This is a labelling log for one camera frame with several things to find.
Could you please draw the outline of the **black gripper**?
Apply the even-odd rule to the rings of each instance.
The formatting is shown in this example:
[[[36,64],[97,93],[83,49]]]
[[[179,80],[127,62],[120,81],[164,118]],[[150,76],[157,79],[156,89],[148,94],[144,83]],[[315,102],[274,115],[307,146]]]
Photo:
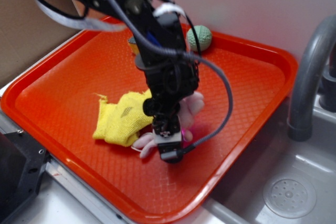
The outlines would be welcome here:
[[[153,117],[156,134],[175,134],[181,130],[177,114],[180,101],[198,88],[198,63],[179,60],[144,68],[151,92],[143,104],[144,114]]]

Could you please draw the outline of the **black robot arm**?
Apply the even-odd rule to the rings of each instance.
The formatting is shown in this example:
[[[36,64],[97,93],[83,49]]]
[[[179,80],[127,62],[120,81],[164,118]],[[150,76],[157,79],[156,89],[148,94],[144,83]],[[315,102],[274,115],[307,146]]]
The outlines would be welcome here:
[[[139,49],[135,63],[146,77],[152,93],[143,105],[144,113],[153,117],[156,134],[169,136],[181,130],[178,119],[180,101],[198,87],[198,63],[187,57],[186,44],[177,11],[155,16],[152,0],[78,0],[85,11],[94,9],[114,17],[129,28]],[[78,29],[113,30],[86,14],[66,14],[45,0],[41,8],[58,23]]]

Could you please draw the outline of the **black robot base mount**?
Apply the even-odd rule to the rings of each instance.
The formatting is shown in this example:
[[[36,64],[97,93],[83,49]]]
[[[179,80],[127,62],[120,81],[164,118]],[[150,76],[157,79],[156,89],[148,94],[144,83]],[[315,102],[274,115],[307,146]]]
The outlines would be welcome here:
[[[48,157],[26,132],[1,134],[1,223],[10,223],[37,197]]]

